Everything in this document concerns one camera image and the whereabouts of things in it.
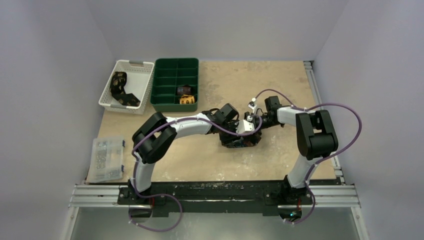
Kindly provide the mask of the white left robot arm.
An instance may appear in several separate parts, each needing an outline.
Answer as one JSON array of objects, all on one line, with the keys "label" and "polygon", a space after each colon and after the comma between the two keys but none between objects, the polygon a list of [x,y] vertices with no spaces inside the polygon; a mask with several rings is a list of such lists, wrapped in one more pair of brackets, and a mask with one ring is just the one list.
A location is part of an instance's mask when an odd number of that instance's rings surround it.
[{"label": "white left robot arm", "polygon": [[138,205],[149,199],[148,189],[156,162],[174,140],[192,135],[223,134],[233,137],[240,114],[229,103],[185,117],[166,117],[156,112],[133,134],[131,155],[135,158],[129,197]]}]

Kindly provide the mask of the navy floral tie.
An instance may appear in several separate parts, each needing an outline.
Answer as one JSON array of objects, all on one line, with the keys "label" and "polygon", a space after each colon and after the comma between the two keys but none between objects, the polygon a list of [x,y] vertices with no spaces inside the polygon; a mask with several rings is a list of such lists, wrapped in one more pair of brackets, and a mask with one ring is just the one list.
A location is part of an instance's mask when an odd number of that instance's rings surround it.
[{"label": "navy floral tie", "polygon": [[254,147],[261,141],[261,139],[261,130],[247,136],[235,136],[228,133],[219,134],[221,145],[229,149]]}]

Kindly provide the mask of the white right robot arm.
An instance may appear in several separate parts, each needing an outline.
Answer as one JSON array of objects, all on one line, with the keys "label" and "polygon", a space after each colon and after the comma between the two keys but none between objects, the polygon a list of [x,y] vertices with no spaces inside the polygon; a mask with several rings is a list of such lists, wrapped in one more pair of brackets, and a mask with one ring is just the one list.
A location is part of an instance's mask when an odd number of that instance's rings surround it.
[{"label": "white right robot arm", "polygon": [[299,156],[292,170],[284,177],[279,195],[288,204],[294,203],[305,195],[309,181],[319,161],[331,155],[339,147],[336,131],[327,110],[305,110],[293,105],[281,105],[277,96],[265,99],[266,112],[259,115],[253,99],[244,113],[244,120],[261,129],[277,125],[291,125],[296,130]]}]

